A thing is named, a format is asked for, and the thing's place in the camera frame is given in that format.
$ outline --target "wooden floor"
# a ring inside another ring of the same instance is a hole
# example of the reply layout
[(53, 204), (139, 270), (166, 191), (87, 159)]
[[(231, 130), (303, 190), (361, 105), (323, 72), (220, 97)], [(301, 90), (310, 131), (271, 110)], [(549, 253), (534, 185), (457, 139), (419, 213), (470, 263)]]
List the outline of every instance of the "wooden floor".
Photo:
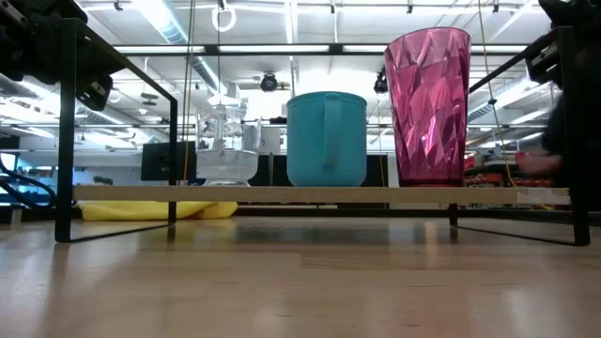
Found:
[[(549, 237), (571, 231), (460, 222)], [(235, 218), (65, 245), (54, 244), (48, 223), (0, 225), (3, 338), (600, 332), (599, 231), (592, 246), (573, 248), (463, 230), (453, 239), (443, 219)]]

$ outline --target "black metal frame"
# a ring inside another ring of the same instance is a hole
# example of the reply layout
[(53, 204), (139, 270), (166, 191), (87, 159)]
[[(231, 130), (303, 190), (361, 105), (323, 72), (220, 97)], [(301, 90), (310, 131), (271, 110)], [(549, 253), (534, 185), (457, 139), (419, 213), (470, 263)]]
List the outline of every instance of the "black metal frame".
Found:
[(478, 231), (494, 235), (503, 235), (513, 238), (524, 238), (538, 241), (544, 241), (547, 243), (554, 244), (565, 244), (571, 246), (585, 246), (591, 244), (591, 234), (589, 226), (589, 214), (587, 209), (587, 196), (586, 196), (586, 182), (584, 181), (584, 175), (580, 175), (577, 172), (577, 168), (583, 167), (585, 163), (577, 161), (583, 161), (586, 155), (582, 154), (583, 147), (586, 139), (584, 138), (584, 126), (586, 126), (586, 120), (583, 117), (582, 112), (578, 112), (574, 107), (578, 107), (578, 79), (575, 78), (575, 66), (576, 66), (576, 54), (578, 51), (578, 35), (575, 27), (571, 26), (560, 26), (553, 29), (547, 35), (541, 37), (533, 44), (528, 46), (523, 52), (514, 56), (511, 60), (507, 61), (502, 66), (492, 71), (484, 79), (476, 83), (470, 88), (470, 93), (474, 92), (478, 88), (486, 85), (494, 78), (501, 75), (504, 71), (508, 70), (512, 66), (516, 65), (521, 60), (527, 57), (537, 56), (547, 46), (555, 43), (557, 45), (561, 68), (562, 84), (563, 84), (563, 98), (564, 98), (564, 111), (565, 111), (565, 136), (568, 143), (568, 151), (571, 156), (573, 163), (569, 165), (571, 172), (570, 176), (570, 197), (572, 201), (572, 226), (574, 232), (574, 240), (558, 240), (550, 238), (536, 238), (530, 236), (522, 236), (517, 234), (510, 234), (500, 231), (492, 231), (485, 229), (477, 229), (467, 226), (459, 226), (456, 223), (456, 216), (454, 216), (453, 209), (456, 209), (456, 205), (450, 207), (450, 224), (452, 227), (463, 230)]
[[(73, 148), (74, 148), (74, 128), (75, 128), (75, 88), (76, 88), (76, 74), (77, 74), (77, 37), (78, 34), (83, 34), (98, 46), (102, 50), (121, 63), (125, 68), (131, 70), (140, 79), (145, 81), (152, 88), (157, 90), (160, 94), (166, 97), (170, 102), (170, 123), (169, 123), (169, 185), (175, 186), (177, 184), (177, 100), (173, 98), (166, 90), (160, 87), (157, 83), (152, 81), (145, 73), (135, 67), (126, 56), (120, 54), (115, 48), (109, 45), (84, 23), (76, 19), (66, 19), (61, 22), (61, 51), (62, 51), (62, 64), (61, 64), (61, 114), (59, 123), (59, 152), (58, 152), (58, 185), (57, 185), (57, 215), (54, 228), (54, 238), (58, 242), (76, 242), (84, 241), (96, 238), (106, 238), (115, 235), (129, 234), (132, 232), (145, 231), (150, 229), (156, 229), (159, 227), (165, 227), (174, 225), (176, 222), (176, 202), (169, 202), (169, 214), (168, 223), (158, 226), (151, 226), (142, 229), (120, 231), (110, 234), (103, 234), (97, 236), (83, 237), (83, 238), (72, 238), (71, 229), (71, 216), (72, 216), (72, 198), (73, 198)], [(561, 56), (561, 68), (562, 68), (562, 81), (563, 81), (563, 95), (565, 99), (565, 124), (566, 124), (566, 137), (568, 140), (570, 153), (574, 155), (574, 161), (581, 161), (584, 159), (580, 155), (581, 149), (578, 145), (583, 142), (583, 133), (578, 132), (582, 126), (586, 123), (583, 120), (582, 114), (573, 111), (571, 107), (575, 107), (575, 100), (578, 99), (578, 82), (574, 78), (574, 66), (575, 66), (575, 55), (577, 51), (576, 44), (576, 29), (574, 27), (558, 27), (551, 31), (546, 36), (538, 39), (532, 45), (526, 48), (523, 52), (514, 56), (511, 60), (506, 62), (504, 65), (495, 69), (484, 79), (479, 81), (477, 84), (470, 88), (470, 93), (482, 87), (486, 83), (495, 79), (503, 72), (516, 65), (526, 57), (539, 54), (541, 50), (552, 44), (557, 43)], [(205, 54), (218, 54), (225, 55), (223, 53), (216, 53), (219, 51), (218, 48), (208, 48)], [(331, 55), (332, 53), (341, 53), (342, 46), (335, 46), (326, 53)], [(234, 53), (232, 56), (243, 56), (251, 54), (240, 54)], [(307, 55), (320, 55), (320, 53), (309, 53)], [(369, 55), (366, 53), (357, 53), (356, 55)], [(579, 165), (571, 165), (573, 171), (578, 168)], [(548, 238), (535, 238), (529, 236), (521, 236), (516, 234), (509, 234), (497, 231), (490, 231), (484, 229), (476, 229), (458, 225), (459, 212), (457, 211), (457, 204), (451, 204), (448, 210), (448, 217), (451, 225), (451, 230), (456, 234), (457, 229), (479, 231), (488, 234), (503, 235), (514, 238), (525, 238), (533, 239), (550, 243), (567, 244), (573, 246), (584, 246), (591, 242), (589, 233), (589, 217), (586, 205), (586, 187), (583, 177), (578, 175), (576, 172), (570, 173), (572, 180), (570, 188), (570, 194), (572, 198), (572, 217), (573, 217), (573, 228), (574, 228), (574, 240), (564, 241)]]
[(75, 88), (77, 84), (77, 40), (84, 35), (107, 55), (118, 61), (124, 68), (131, 70), (140, 79), (163, 95), (171, 103), (169, 121), (169, 185), (177, 184), (177, 100), (160, 85), (152, 81), (143, 71), (138, 69), (125, 56), (99, 37), (87, 25), (77, 19), (65, 19), (60, 23), (61, 57), (61, 109), (59, 120), (58, 145), (58, 183), (56, 187), (56, 220), (54, 239), (61, 243), (72, 243), (96, 238), (106, 238), (132, 232), (146, 231), (175, 224), (176, 202), (169, 202), (168, 223), (145, 228), (119, 231), (114, 233), (72, 238), (71, 217), (73, 200), (73, 150), (75, 137)]

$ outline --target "computer monitor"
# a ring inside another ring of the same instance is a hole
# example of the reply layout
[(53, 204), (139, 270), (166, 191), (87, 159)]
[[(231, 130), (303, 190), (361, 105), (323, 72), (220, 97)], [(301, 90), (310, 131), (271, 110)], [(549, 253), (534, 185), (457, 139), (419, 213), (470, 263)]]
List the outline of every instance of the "computer monitor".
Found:
[[(194, 142), (177, 143), (177, 179), (184, 179), (184, 162), (188, 145), (188, 165), (185, 179), (196, 179), (196, 149)], [(147, 144), (142, 147), (143, 181), (169, 180), (169, 144)]]

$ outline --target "hanging ring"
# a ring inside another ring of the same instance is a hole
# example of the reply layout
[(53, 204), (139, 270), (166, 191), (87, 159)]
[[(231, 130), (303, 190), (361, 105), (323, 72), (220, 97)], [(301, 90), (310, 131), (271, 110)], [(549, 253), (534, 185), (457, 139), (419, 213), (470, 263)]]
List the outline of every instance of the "hanging ring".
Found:
[[(229, 12), (231, 15), (231, 18), (230, 18), (227, 26), (220, 27), (218, 17), (219, 17), (219, 14), (223, 13), (223, 12)], [(215, 9), (213, 9), (213, 27), (215, 27), (215, 29), (220, 32), (227, 32), (228, 30), (232, 29), (234, 27), (234, 24), (236, 24), (236, 19), (237, 19), (236, 18), (236, 10), (233, 8), (225, 8), (225, 9), (215, 8)]]

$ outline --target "teal mug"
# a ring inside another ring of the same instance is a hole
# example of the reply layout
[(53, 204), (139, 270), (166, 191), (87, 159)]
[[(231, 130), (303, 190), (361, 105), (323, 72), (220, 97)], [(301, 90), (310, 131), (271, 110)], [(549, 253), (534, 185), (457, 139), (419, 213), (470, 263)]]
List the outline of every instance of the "teal mug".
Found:
[(367, 162), (366, 106), (356, 95), (316, 92), (288, 102), (287, 172), (297, 187), (358, 187)]

